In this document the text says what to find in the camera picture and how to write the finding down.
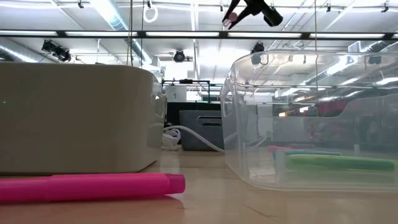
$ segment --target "ceiling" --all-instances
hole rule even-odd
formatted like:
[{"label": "ceiling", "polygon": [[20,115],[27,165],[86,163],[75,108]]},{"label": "ceiling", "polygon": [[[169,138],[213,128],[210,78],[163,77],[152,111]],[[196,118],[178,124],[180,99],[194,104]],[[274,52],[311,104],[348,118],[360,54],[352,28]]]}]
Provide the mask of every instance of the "ceiling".
[{"label": "ceiling", "polygon": [[[100,16],[89,1],[83,1],[84,9],[77,7],[77,0],[54,1],[0,1],[0,29],[39,29],[39,30],[110,30],[108,23]],[[133,30],[192,30],[190,4],[196,0],[152,0],[158,8],[159,16],[154,22],[145,22],[142,18],[142,5],[146,0],[133,1]],[[196,30],[223,30],[219,0],[198,0],[196,11],[198,22]],[[301,31],[301,32],[397,32],[398,0],[388,2],[390,9],[382,13],[385,1],[377,0],[331,0],[332,11],[326,12],[327,0],[317,1],[317,6],[324,6],[317,12],[315,29],[314,0],[275,0],[275,8],[284,17],[277,27],[269,27],[262,17],[249,16],[233,30],[246,31]],[[129,20],[129,1],[115,1],[125,21]],[[228,6],[229,0],[223,1]],[[59,5],[62,9],[49,8]],[[146,12],[153,17],[153,10]],[[43,56],[41,38],[9,38],[26,49]],[[97,40],[95,39],[53,39],[59,45],[70,49],[84,63],[126,64],[127,44],[120,39],[103,39],[97,58]],[[232,63],[247,54],[254,44],[261,40],[197,40],[200,78],[223,83]],[[143,49],[158,56],[163,67],[174,63],[170,56],[177,49],[193,57],[193,41],[189,39],[143,39],[139,40]],[[314,41],[295,43],[288,40],[263,40],[269,50],[315,50]],[[347,51],[353,41],[318,41],[317,50]],[[194,78],[193,62],[184,62],[188,78]]]}]

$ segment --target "pink highlighter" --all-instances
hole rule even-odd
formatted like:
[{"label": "pink highlighter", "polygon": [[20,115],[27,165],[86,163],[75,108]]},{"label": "pink highlighter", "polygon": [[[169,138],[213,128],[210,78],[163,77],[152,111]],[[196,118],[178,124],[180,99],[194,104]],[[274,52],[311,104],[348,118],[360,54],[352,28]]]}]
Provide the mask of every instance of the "pink highlighter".
[{"label": "pink highlighter", "polygon": [[78,174],[0,179],[0,202],[114,200],[185,190],[182,174]]}]

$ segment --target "transparent storage container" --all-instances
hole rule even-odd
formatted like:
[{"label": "transparent storage container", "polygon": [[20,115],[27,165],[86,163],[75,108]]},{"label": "transparent storage container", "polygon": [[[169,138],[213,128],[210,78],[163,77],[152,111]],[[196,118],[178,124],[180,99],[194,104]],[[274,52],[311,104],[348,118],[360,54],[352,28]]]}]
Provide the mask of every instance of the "transparent storage container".
[{"label": "transparent storage container", "polygon": [[252,185],[398,190],[398,54],[251,54],[221,110],[226,162]]}]

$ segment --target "wooden table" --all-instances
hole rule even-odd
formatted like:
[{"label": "wooden table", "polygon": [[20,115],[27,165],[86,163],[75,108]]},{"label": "wooden table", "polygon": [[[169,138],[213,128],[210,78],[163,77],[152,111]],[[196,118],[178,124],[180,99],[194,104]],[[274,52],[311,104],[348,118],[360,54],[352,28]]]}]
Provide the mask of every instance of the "wooden table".
[{"label": "wooden table", "polygon": [[284,192],[243,182],[218,152],[164,151],[144,172],[183,173],[184,194],[0,205],[0,223],[396,223],[398,194]]}]

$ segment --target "beige box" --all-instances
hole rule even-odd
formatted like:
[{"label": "beige box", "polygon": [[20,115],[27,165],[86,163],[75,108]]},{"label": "beige box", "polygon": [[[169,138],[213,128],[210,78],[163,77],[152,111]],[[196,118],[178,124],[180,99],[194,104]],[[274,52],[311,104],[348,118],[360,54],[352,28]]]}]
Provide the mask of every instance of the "beige box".
[{"label": "beige box", "polygon": [[159,158],[167,99],[119,65],[0,63],[0,172],[136,172]]}]

